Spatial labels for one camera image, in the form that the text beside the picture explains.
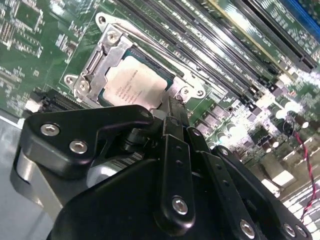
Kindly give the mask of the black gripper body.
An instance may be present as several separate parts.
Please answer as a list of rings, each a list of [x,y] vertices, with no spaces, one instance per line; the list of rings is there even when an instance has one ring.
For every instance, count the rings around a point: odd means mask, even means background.
[[[221,240],[187,140],[165,134],[159,159],[143,160],[74,197],[52,240]]]

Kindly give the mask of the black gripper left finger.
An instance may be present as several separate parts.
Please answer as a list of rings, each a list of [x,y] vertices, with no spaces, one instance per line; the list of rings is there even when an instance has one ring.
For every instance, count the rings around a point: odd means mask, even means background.
[[[18,192],[37,197],[55,223],[76,196],[135,164],[159,159],[165,134],[186,140],[177,101],[170,98],[154,112],[124,105],[30,115],[12,168],[20,178]]]

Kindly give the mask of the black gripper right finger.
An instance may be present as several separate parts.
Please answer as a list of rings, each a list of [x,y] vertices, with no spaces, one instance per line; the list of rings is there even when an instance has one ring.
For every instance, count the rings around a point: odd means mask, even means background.
[[[209,149],[191,127],[182,101],[176,112],[191,150],[191,169],[200,174],[206,207],[222,240],[311,240],[308,229],[224,146]]]

